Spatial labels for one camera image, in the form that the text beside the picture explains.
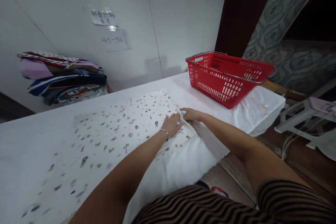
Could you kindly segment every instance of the hand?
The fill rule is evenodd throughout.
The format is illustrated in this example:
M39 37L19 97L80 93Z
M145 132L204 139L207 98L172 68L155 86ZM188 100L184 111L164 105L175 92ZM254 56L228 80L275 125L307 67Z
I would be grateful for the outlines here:
M166 118L164 119L161 129L166 130L171 138L175 136L179 129L182 127L182 124L176 125L179 119L179 113L172 114L169 118L168 116L166 116Z
M186 113L183 116L183 119L186 121L198 121L200 122L202 120L203 112L194 110L191 108L181 108L180 110L185 111Z

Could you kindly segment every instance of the bracelet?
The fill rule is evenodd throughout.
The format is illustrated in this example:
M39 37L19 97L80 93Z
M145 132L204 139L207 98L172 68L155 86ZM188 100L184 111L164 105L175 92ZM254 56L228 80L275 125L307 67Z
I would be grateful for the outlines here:
M169 138L170 138L168 131L166 131L165 129L160 129L159 132L160 132L160 131L163 131L163 132L166 132L166 133L167 133L167 135L168 135L168 139L166 140L166 142L167 142L167 141L169 140Z

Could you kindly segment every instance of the striped cloth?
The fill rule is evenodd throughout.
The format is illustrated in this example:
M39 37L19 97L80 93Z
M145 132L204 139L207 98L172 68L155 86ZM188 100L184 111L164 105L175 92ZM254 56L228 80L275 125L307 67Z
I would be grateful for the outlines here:
M132 223L336 223L335 206L291 181L262 186L258 205L260 210L192 185L148 204Z
M56 55L50 52L38 52L38 51L29 51L22 52L17 54L20 58L29 58L31 60L40 61L47 65L52 65L60 68L68 68L71 65L79 61L78 58L65 57L62 55Z

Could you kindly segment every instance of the paper note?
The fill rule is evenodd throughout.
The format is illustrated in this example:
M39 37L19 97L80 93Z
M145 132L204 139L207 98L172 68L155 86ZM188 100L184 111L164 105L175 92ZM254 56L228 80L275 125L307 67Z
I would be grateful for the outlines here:
M92 22L97 25L118 26L115 15L108 8L105 10L90 9L90 15Z
M130 49L125 30L103 31L100 38L100 44L104 45L108 52Z

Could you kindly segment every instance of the person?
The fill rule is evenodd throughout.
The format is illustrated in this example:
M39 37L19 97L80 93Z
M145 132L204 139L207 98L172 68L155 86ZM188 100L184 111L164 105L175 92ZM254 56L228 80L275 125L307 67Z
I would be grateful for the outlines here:
M259 210L190 185L146 205L132 223L336 223L336 208L277 155L245 132L191 108L184 119L204 123L243 163ZM147 168L181 127L180 115L166 117L146 142L126 156L93 190L70 223L122 223L129 201Z

